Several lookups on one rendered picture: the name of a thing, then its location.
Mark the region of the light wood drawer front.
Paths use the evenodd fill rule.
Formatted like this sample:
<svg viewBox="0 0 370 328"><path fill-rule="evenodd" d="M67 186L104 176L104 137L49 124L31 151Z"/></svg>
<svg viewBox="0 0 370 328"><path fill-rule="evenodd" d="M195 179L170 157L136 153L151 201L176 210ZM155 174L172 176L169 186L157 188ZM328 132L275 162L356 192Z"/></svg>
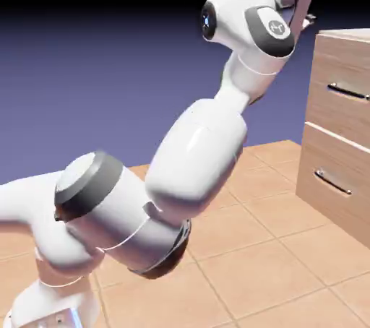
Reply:
<svg viewBox="0 0 370 328"><path fill-rule="evenodd" d="M370 101L327 85L370 94L370 29L322 30L315 40L306 120L370 149Z"/></svg>
<svg viewBox="0 0 370 328"><path fill-rule="evenodd" d="M345 184L348 196L314 175L323 168ZM296 194L370 249L370 149L306 122Z"/></svg>

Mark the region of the light wood cabinet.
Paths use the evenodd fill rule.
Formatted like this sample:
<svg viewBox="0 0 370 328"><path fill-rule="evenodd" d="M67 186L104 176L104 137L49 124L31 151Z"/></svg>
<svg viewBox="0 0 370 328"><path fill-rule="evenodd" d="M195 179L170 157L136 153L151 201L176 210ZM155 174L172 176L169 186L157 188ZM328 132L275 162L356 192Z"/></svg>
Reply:
<svg viewBox="0 0 370 328"><path fill-rule="evenodd" d="M316 36L296 193L370 249L370 28Z"/></svg>

